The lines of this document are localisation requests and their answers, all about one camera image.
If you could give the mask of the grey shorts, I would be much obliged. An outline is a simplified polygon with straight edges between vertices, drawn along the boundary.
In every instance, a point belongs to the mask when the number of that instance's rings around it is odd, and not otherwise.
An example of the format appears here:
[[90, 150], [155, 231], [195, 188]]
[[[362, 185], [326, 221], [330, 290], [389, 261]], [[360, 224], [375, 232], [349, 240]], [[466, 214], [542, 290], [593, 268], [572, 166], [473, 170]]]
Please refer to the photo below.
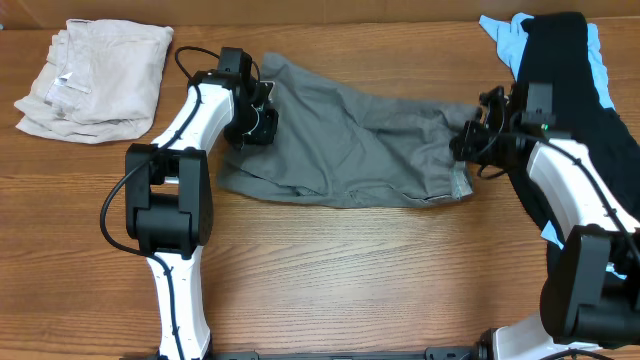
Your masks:
[[261, 200], [336, 208], [425, 208], [473, 193], [451, 139], [477, 106], [378, 97], [263, 57], [279, 123], [267, 146], [226, 153], [219, 187]]

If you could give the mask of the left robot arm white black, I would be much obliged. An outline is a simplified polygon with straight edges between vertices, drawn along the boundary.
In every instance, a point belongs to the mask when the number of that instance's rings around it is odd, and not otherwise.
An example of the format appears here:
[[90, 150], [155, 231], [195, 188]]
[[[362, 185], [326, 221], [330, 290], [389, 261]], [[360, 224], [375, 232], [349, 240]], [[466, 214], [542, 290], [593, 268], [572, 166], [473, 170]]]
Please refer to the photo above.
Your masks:
[[209, 359], [212, 334], [201, 282], [204, 245], [213, 229], [208, 155], [218, 138], [233, 148], [270, 145], [278, 113], [273, 82], [241, 48], [224, 47], [216, 68], [188, 79], [184, 106], [150, 144], [125, 155], [126, 231], [155, 281], [161, 321], [158, 359]]

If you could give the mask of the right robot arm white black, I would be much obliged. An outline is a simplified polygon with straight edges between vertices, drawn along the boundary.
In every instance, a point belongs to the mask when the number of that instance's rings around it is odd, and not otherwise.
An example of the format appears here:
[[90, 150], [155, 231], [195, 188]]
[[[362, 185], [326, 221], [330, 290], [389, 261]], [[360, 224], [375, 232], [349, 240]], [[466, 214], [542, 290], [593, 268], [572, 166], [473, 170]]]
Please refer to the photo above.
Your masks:
[[514, 84], [480, 95], [483, 115], [450, 142], [457, 160], [522, 169], [559, 225], [563, 244], [537, 313], [481, 336], [475, 359], [601, 358], [639, 342], [639, 222], [615, 199], [586, 145], [557, 127], [552, 87]]

